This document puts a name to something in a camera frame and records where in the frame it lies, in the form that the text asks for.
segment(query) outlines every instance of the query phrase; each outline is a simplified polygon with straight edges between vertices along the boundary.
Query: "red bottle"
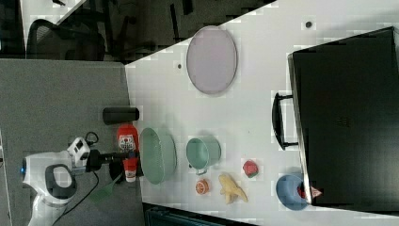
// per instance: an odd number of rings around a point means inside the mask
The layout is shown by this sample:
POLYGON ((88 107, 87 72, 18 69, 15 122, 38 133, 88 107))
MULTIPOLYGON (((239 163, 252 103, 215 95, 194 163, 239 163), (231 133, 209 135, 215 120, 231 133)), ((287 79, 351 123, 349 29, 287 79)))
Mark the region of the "red bottle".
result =
POLYGON ((132 124, 123 124, 118 129, 118 144, 121 153, 132 152, 133 157, 123 160, 123 168, 127 182, 136 180, 138 162, 138 132, 132 124))

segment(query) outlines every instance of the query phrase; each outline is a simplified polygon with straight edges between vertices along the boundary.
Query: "blue bowl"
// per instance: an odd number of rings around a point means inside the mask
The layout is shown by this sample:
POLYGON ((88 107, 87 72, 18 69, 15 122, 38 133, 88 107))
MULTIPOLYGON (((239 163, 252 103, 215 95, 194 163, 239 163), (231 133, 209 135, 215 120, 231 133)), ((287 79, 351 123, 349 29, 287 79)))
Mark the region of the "blue bowl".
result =
POLYGON ((291 210, 303 210, 308 205, 297 192, 302 182, 303 179, 296 175, 285 175, 279 178, 276 185, 277 196, 285 207, 291 210))

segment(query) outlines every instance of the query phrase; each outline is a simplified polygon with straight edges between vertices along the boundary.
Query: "black cylinder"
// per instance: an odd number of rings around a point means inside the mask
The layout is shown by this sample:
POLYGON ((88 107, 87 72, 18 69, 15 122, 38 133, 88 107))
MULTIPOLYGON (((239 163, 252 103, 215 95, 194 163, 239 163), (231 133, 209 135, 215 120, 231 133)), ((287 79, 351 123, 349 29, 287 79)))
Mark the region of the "black cylinder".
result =
POLYGON ((137 121, 140 112, 135 107, 106 107, 103 111, 103 121, 106 125, 137 121))

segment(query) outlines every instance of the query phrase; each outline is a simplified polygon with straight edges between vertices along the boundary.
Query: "banana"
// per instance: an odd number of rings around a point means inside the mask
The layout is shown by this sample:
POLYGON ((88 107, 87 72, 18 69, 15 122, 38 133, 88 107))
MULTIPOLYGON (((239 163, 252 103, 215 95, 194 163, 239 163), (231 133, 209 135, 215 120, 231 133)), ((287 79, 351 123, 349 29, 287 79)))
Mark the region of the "banana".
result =
POLYGON ((244 202, 248 202, 246 193, 244 193, 241 187, 237 186, 232 178, 228 174, 221 174, 219 176, 219 182, 222 184, 222 189, 220 190, 221 195, 226 196, 226 204, 231 203, 232 196, 239 196, 244 202))

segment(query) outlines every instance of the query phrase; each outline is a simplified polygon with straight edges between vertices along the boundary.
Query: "green cup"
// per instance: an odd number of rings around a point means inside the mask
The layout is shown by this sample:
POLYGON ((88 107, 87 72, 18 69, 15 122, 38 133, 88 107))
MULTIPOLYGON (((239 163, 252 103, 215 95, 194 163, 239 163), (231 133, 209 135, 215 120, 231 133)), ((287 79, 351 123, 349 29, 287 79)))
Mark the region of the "green cup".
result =
POLYGON ((214 137, 192 138, 185 149, 190 166, 197 170, 197 175, 206 173, 207 168, 220 159, 220 145, 214 137))

